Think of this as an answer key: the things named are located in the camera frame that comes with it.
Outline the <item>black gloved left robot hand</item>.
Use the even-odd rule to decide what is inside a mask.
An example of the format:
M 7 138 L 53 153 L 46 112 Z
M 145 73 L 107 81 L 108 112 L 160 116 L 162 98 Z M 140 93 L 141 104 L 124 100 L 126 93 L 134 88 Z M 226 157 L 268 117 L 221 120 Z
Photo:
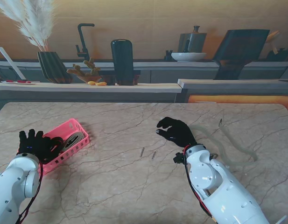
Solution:
M 45 137 L 43 131 L 35 132 L 34 129 L 30 129 L 28 134 L 20 131 L 19 139 L 18 154 L 33 154 L 42 164 L 48 164 L 56 159 L 63 149 L 61 137 Z

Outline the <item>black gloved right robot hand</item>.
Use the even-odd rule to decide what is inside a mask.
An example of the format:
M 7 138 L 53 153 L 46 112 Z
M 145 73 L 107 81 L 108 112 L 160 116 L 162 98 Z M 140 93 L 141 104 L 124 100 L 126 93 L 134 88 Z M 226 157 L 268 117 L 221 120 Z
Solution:
M 156 125 L 156 133 L 179 147 L 195 146 L 197 142 L 188 127 L 183 121 L 165 117 Z

